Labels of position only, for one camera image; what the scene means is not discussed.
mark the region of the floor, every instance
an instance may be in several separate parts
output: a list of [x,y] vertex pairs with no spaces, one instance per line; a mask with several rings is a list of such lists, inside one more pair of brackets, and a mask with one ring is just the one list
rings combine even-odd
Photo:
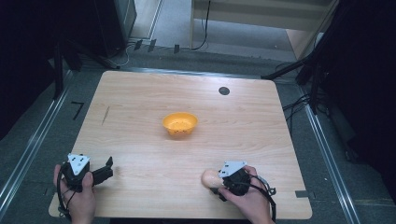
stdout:
[[[143,9],[139,9],[138,0],[135,1],[139,14]],[[157,1],[154,6],[160,10],[150,14],[156,21],[154,26],[150,26],[153,29],[146,29],[140,33],[142,35],[131,39],[131,42],[143,39],[143,46],[140,49],[129,48],[127,54],[123,52],[111,60],[122,63],[121,70],[125,71],[143,69],[150,72],[162,69],[165,72],[193,71],[243,78],[260,78],[260,75],[271,74],[295,62],[285,30],[213,21],[208,23],[207,39],[201,49],[174,53],[175,45],[187,48],[190,44],[189,2]],[[181,13],[176,14],[175,8],[186,9],[178,10]],[[202,24],[205,22],[195,21],[194,46],[202,43]],[[149,44],[154,39],[155,48],[150,51]],[[1,223],[67,223],[49,217],[47,212],[54,193],[51,168],[56,162],[63,161],[64,155],[73,147],[88,110],[84,106],[77,119],[71,121],[78,110],[71,102],[85,102],[88,105],[105,71],[96,62],[85,57],[82,59],[84,67],[81,72],[72,72],[65,77],[69,88],[63,100],[53,102],[53,86],[49,87],[0,142],[1,153],[7,158],[0,166],[1,186],[13,172],[19,171],[14,168],[26,152],[26,157],[32,158],[26,164],[30,168],[21,173],[25,178],[17,183],[18,191],[9,195],[14,199],[7,204],[7,212],[3,213],[2,210],[0,213]],[[309,85],[296,85],[296,75],[293,71],[275,80],[282,105],[295,102],[309,88]],[[45,139],[36,141],[32,134],[40,127],[41,120],[53,104],[60,104],[56,119],[49,121],[49,129],[44,131]],[[289,111],[285,111],[285,118],[288,116]],[[344,145],[332,125],[331,114],[313,116],[309,109],[303,107],[301,112],[293,116],[290,135],[314,215],[308,220],[279,220],[278,223],[394,223],[396,206],[383,186],[381,177],[370,166],[346,159]],[[335,169],[329,166],[329,161],[335,164]],[[338,177],[334,178],[333,173],[338,173]],[[343,204],[344,199],[350,200],[353,207]],[[97,218],[94,223],[108,223],[108,219]]]

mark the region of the yellow bowl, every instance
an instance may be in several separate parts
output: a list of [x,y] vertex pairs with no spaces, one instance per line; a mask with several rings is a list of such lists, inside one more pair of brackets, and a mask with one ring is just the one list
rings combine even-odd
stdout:
[[171,135],[190,134],[198,123],[198,118],[187,112],[177,112],[163,118],[163,127]]

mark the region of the person's right hand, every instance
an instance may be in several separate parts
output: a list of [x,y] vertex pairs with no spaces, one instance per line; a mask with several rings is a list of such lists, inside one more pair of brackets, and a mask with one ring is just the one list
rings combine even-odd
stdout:
[[[55,187],[57,186],[57,179],[60,170],[61,165],[56,165],[53,172],[53,184]],[[64,203],[68,204],[73,224],[88,224],[93,221],[96,200],[93,194],[92,183],[92,173],[87,172],[82,179],[82,192],[77,193],[73,190],[69,190],[64,180],[61,180],[61,193],[64,198]]]
[[[250,175],[257,175],[256,169],[251,166],[245,166],[244,169]],[[256,178],[251,178],[250,184],[266,190],[261,181]],[[267,199],[257,190],[252,187],[243,196],[236,196],[226,188],[219,189],[225,199],[234,203],[242,214],[253,224],[267,224],[274,223],[270,215],[270,204]]]

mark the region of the person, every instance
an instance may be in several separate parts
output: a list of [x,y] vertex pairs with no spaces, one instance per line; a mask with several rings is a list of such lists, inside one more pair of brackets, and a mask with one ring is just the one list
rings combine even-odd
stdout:
[[[257,175],[254,167],[245,166],[244,169],[250,175]],[[61,165],[56,165],[53,174],[53,183],[57,186],[58,174],[61,170]],[[85,174],[82,180],[82,192],[75,193],[68,190],[64,180],[61,181],[61,192],[63,193],[64,202],[68,203],[70,216],[72,217],[73,224],[89,224],[92,223],[95,209],[96,200],[94,195],[94,188],[92,187],[93,177],[92,173]],[[256,178],[251,178],[251,184],[265,189],[261,181]],[[249,188],[248,192],[243,196],[236,196],[226,188],[220,188],[221,193],[225,199],[235,204],[242,214],[253,224],[274,224],[270,215],[270,204],[262,194],[254,188]]]

